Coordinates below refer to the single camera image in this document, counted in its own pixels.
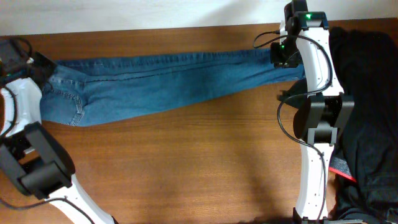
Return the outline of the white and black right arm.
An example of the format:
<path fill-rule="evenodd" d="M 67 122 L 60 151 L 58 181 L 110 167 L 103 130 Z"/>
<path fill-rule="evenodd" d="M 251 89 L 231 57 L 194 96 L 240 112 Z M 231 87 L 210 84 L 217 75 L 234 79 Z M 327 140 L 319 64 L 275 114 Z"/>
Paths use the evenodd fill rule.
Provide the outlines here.
<path fill-rule="evenodd" d="M 309 11 L 306 1 L 291 1 L 284 7 L 277 43 L 271 45 L 276 68 L 303 65 L 304 93 L 283 94 L 282 105 L 303 98 L 294 116 L 290 139 L 301 148 L 301 178 L 294 223 L 328 223 L 326 188 L 331 155 L 354 108 L 344 93 L 333 67 L 329 25 L 324 12 Z"/>

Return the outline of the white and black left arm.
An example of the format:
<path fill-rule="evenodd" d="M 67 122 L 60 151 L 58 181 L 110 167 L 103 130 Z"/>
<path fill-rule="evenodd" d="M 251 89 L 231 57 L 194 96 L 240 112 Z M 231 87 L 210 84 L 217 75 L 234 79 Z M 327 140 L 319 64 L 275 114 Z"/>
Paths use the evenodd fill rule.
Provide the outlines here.
<path fill-rule="evenodd" d="M 42 126 L 42 88 L 56 64 L 21 37 L 1 39 L 1 170 L 23 195 L 59 209 L 73 223 L 116 223 L 86 193 L 69 153 Z"/>

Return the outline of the blue denim jeans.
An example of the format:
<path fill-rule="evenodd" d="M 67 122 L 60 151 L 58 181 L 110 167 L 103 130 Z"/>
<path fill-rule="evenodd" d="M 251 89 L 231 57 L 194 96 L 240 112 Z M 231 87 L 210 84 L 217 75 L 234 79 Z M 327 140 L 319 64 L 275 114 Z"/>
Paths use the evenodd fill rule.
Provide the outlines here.
<path fill-rule="evenodd" d="M 41 118 L 94 126 L 302 79 L 275 68 L 267 49 L 60 60 L 42 90 Z"/>

